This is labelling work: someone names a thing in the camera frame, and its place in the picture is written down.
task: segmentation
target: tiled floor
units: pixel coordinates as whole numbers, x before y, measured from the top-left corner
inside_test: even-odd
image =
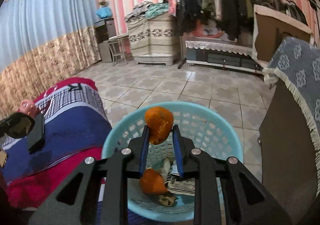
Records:
[[[165,101],[193,102],[217,111],[242,141],[245,166],[261,181],[259,126],[274,94],[253,75],[183,65],[99,63],[78,76],[92,78],[108,120],[116,126],[138,108]]]

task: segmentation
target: silver screw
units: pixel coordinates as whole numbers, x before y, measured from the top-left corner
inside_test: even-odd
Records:
[[[92,163],[94,162],[94,158],[91,157],[91,156],[89,156],[89,157],[87,157],[87,158],[84,160],[84,162],[85,162],[86,164],[92,164]]]
[[[228,161],[230,164],[236,164],[238,162],[238,159],[236,159],[236,157],[230,157]]]
[[[131,153],[131,149],[130,148],[124,148],[121,150],[121,153],[126,155],[126,154],[130,154]]]
[[[198,154],[201,154],[201,150],[198,149],[198,148],[193,148],[193,149],[191,150],[191,153],[194,154],[194,155],[198,155]]]

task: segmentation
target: sunglasses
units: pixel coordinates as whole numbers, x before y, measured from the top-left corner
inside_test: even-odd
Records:
[[[31,132],[34,125],[35,121],[31,116],[15,112],[0,121],[0,137],[7,134],[15,139],[23,138]]]

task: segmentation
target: curtain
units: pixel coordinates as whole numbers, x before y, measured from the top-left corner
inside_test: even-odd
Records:
[[[95,0],[6,0],[0,7],[0,117],[99,61]]]

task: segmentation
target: blue curtain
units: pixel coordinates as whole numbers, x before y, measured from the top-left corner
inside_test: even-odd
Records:
[[[8,0],[0,7],[0,72],[62,35],[93,26],[96,0]]]

